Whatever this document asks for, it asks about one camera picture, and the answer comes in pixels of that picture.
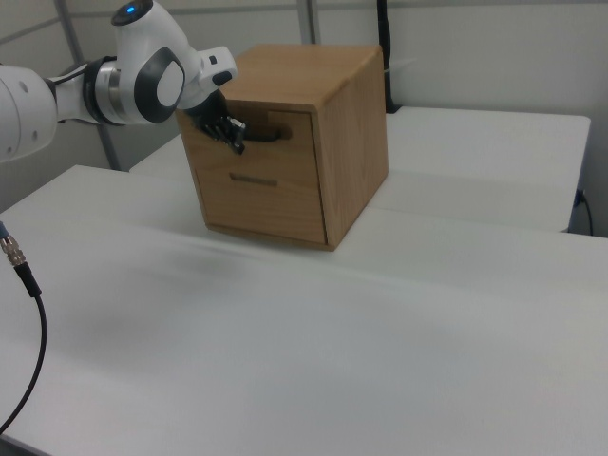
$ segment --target white table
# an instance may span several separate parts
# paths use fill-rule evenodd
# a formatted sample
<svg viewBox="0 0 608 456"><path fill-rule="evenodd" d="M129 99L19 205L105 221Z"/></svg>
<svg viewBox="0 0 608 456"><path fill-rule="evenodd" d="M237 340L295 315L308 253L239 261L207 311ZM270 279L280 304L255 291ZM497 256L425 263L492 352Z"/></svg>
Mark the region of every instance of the white table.
<svg viewBox="0 0 608 456"><path fill-rule="evenodd" d="M404 107L387 123L390 172L371 207L553 232L568 228L589 119ZM192 180L180 137L131 173Z"/></svg>
<svg viewBox="0 0 608 456"><path fill-rule="evenodd" d="M334 253L206 231L191 182L76 167L2 215L51 455L604 455L608 242L369 207ZM0 410L37 314L0 262Z"/></svg>

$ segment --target drawer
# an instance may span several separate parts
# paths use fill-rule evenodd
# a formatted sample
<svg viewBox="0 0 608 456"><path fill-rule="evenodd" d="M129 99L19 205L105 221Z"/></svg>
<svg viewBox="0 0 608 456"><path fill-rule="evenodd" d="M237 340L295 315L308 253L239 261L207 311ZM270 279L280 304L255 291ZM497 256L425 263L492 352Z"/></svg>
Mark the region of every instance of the drawer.
<svg viewBox="0 0 608 456"><path fill-rule="evenodd" d="M182 132L207 224L324 244L310 115L230 110L252 133L272 136L278 131L280 138L246 141L238 156L192 126L194 132Z"/></svg>

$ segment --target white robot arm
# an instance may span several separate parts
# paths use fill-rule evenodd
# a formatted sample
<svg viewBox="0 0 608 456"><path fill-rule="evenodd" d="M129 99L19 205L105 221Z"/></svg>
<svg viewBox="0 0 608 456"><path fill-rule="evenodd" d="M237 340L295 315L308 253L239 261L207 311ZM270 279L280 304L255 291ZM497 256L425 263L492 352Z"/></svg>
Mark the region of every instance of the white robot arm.
<svg viewBox="0 0 608 456"><path fill-rule="evenodd" d="M0 162L36 152L56 124L157 124L176 108L241 154L245 124L228 114L218 88L237 76L226 47L196 52L156 1L135 0L112 17L117 56L43 79L27 68L0 66Z"/></svg>

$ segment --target wood grain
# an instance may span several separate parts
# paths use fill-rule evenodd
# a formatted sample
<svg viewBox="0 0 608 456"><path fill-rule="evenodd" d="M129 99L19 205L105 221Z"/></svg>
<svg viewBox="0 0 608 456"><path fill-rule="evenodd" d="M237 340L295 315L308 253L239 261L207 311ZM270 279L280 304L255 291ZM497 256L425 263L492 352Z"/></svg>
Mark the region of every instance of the wood grain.
<svg viewBox="0 0 608 456"><path fill-rule="evenodd" d="M238 56L238 77L221 91L227 100L239 104L314 112L342 89L378 49L258 45Z"/></svg>
<svg viewBox="0 0 608 456"><path fill-rule="evenodd" d="M260 45L237 67L229 111L281 139L239 157L178 113L205 223L333 250L388 173L381 48Z"/></svg>
<svg viewBox="0 0 608 456"><path fill-rule="evenodd" d="M380 47L313 114L321 199L330 245L337 245L389 172Z"/></svg>
<svg viewBox="0 0 608 456"><path fill-rule="evenodd" d="M325 243L310 116L255 109L233 113L247 123L274 125L289 138L245 142L238 156L179 114L205 222Z"/></svg>

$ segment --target white wall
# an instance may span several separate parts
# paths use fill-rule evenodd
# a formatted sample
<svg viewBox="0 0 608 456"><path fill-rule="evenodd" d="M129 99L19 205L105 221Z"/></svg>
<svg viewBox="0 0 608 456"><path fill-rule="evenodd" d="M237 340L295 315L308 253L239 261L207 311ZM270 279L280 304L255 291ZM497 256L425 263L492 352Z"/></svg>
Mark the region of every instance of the white wall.
<svg viewBox="0 0 608 456"><path fill-rule="evenodd" d="M116 55L110 18L124 1L68 0L78 41L87 60ZM295 0L161 0L196 49L227 46L234 55L257 43L299 43ZM179 134L172 117L153 126L109 127L122 169Z"/></svg>
<svg viewBox="0 0 608 456"><path fill-rule="evenodd" d="M319 3L323 43L377 43L373 4ZM608 237L608 4L393 7L389 20L393 62L415 59L392 75L397 102L591 118L581 185ZM587 232L582 208L574 228Z"/></svg>
<svg viewBox="0 0 608 456"><path fill-rule="evenodd" d="M0 62L42 76L73 65L52 0L0 0ZM107 159L94 127L60 124L50 147L0 165L0 212L74 164L107 167Z"/></svg>

